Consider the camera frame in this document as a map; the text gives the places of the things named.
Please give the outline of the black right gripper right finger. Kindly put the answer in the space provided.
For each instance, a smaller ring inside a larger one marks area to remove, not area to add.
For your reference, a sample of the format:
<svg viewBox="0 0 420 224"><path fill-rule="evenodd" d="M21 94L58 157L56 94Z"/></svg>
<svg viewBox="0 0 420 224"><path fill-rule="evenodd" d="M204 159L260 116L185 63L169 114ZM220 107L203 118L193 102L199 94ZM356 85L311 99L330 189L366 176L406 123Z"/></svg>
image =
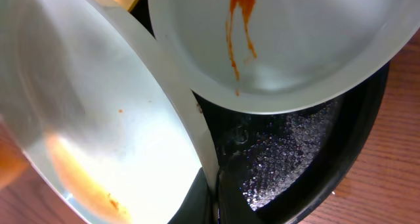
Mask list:
<svg viewBox="0 0 420 224"><path fill-rule="evenodd" d="M218 181L219 223L261 224L250 208L233 176L225 169L219 170Z"/></svg>

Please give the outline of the mint plate front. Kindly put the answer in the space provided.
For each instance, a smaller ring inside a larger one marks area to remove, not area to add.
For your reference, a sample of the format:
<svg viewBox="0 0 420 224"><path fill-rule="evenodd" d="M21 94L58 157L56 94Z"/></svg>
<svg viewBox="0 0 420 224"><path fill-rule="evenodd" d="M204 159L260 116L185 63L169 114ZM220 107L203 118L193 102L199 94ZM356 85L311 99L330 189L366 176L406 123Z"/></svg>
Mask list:
<svg viewBox="0 0 420 224"><path fill-rule="evenodd" d="M1 118L88 223L168 223L219 165L171 57L123 7L1 0Z"/></svg>

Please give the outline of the yellow green scrub sponge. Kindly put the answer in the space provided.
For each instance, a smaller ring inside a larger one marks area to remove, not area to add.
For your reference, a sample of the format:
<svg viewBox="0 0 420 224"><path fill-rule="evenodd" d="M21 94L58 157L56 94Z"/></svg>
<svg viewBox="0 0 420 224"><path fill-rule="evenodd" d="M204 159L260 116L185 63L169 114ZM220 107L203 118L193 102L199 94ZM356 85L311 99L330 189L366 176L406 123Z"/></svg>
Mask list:
<svg viewBox="0 0 420 224"><path fill-rule="evenodd" d="M1 189L10 185L28 168L29 163L1 118Z"/></svg>

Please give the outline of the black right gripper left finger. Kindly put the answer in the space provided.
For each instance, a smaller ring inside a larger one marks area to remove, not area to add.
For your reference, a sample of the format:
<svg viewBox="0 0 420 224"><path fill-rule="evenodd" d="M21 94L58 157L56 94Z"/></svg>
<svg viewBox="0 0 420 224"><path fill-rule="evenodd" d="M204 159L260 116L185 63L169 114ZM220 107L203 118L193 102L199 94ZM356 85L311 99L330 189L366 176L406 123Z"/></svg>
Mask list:
<svg viewBox="0 0 420 224"><path fill-rule="evenodd" d="M213 224L213 201L200 168L183 203L168 224Z"/></svg>

